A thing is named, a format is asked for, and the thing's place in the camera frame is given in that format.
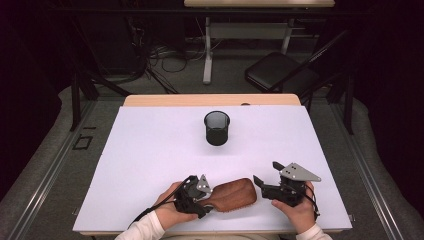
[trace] black mesh cup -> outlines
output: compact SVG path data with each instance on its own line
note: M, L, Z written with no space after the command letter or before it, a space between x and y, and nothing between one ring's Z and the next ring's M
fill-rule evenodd
M230 117L224 112L213 111L205 116L206 140L214 146L221 146L228 140Z

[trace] metal rail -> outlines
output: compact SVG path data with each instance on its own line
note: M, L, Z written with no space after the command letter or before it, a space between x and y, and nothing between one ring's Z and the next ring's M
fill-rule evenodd
M80 124L77 126L75 131L69 132L49 170L47 171L37 190L32 195L27 207L25 208L12 232L9 234L7 238L8 240L19 240L25 237L26 232L34 221L34 218L44 203L44 200L46 199L50 189L53 187L53 184L59 175L60 170L65 165L68 152L70 151L72 144L78 138L79 132L81 131L84 122L93 111L95 104L96 102L94 101L87 102L87 105L82 111L82 120Z
M380 218L381 224L383 225L384 230L390 240L403 240L402 233L397 226L397 223L392 215L392 212L384 199L380 189L378 188L377 182L374 179L374 176L371 170L368 167L368 164L365 160L365 157L362 155L362 151L355 140L353 135L350 135L343 124L343 111L341 107L336 104L331 104L331 110L336 117L339 128L343 134L343 137L346 140L349 149L352 152L353 158L356 162L356 167L358 169L359 175L361 176L362 182L365 185L368 195L371 198L371 201L374 205L374 208Z

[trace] human hand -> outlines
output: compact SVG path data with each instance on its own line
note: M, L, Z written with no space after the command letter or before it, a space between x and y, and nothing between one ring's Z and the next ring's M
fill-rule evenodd
M306 185L310 188L306 188L306 195L312 198L314 186L311 182L306 182ZM271 204L286 214L298 234L306 232L315 225L314 206L312 202L305 197L302 202L295 207L290 207L276 199L272 200Z
M164 193L162 193L158 200L156 200L155 205L160 203L162 200L164 200L166 197L169 196L179 185L181 182L175 182L173 183L168 190L166 190ZM156 210L156 215L159 218L160 224L162 225L162 228L166 231L172 226L183 223L183 222L189 222L197 218L197 214L187 214L187 213L181 213L178 212L175 208L175 205L173 202L163 204Z

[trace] white tabletop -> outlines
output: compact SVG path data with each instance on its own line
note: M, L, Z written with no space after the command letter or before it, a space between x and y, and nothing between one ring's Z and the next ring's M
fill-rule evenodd
M184 0L186 7L333 7L334 0Z
M206 142L204 116L213 110L231 119L229 139ZM346 209L303 106L121 107L99 160L74 231L121 232L172 182L205 174L211 187L253 175L277 185L272 162L298 163L322 178L314 183L324 230L352 228ZM261 197L230 213L212 211L181 224L178 233L294 231L288 219Z

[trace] wooden table edge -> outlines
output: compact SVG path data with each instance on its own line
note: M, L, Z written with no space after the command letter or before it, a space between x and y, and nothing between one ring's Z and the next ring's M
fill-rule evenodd
M250 105L294 105L300 106L295 94L157 94L130 95L124 107L148 106L237 106Z

